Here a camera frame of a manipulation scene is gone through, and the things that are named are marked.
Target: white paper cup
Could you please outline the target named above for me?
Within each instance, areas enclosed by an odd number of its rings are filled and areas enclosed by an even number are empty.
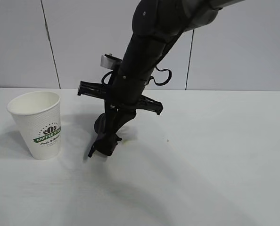
[[[26,93],[7,106],[32,156],[46,160],[60,150],[60,97],[47,91]]]

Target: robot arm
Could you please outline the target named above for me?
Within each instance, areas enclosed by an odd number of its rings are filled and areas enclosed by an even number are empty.
[[[136,116],[137,109],[160,114],[160,102],[142,95],[156,65],[183,32],[214,21],[223,7],[244,0],[142,0],[133,20],[133,35],[122,60],[108,56],[113,71],[108,84],[81,82],[78,95],[105,100],[105,113],[95,122],[95,150],[110,156],[121,140],[116,132]]]

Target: table surface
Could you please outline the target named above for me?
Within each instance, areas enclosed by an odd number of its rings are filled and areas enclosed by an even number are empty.
[[[162,114],[86,159],[103,101],[52,89],[62,148],[38,161],[6,111],[34,90],[0,89],[0,226],[280,226],[280,92],[147,90]]]

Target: green label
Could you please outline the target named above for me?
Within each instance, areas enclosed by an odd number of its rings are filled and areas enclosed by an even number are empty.
[[[49,139],[49,138],[55,136],[55,135],[58,134],[58,133],[60,133],[60,128],[58,128],[57,130],[55,130],[55,131],[53,131],[53,132],[51,132],[51,133],[49,133],[49,134],[47,134],[47,135],[44,135],[44,136],[42,136],[42,137],[33,139],[33,141],[36,142],[36,143],[39,143],[39,142],[41,142],[41,141],[44,141],[44,140],[46,140],[46,139]]]

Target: cup rim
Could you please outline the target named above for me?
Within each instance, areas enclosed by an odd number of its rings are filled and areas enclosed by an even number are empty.
[[[45,109],[43,109],[43,110],[41,110],[41,111],[38,111],[38,112],[35,112],[35,113],[16,113],[16,112],[12,112],[12,111],[9,109],[9,106],[10,106],[10,104],[11,104],[13,101],[15,101],[15,100],[17,100],[17,99],[19,99],[19,98],[21,98],[21,97],[23,97],[23,96],[25,96],[25,95],[29,95],[29,94],[31,94],[31,93],[53,93],[53,94],[56,94],[56,95],[58,96],[58,101],[57,101],[55,104],[51,105],[50,107],[45,108]],[[18,115],[18,116],[35,115],[35,114],[43,113],[43,112],[46,112],[46,111],[52,109],[53,107],[55,107],[56,105],[58,105],[59,102],[60,102],[60,95],[57,94],[57,93],[55,93],[55,92],[44,91],[44,90],[43,90],[43,91],[34,91],[34,92],[24,93],[24,94],[22,94],[22,95],[17,96],[16,98],[10,100],[10,102],[7,104],[7,111],[8,111],[10,114],[12,114],[12,115]]]

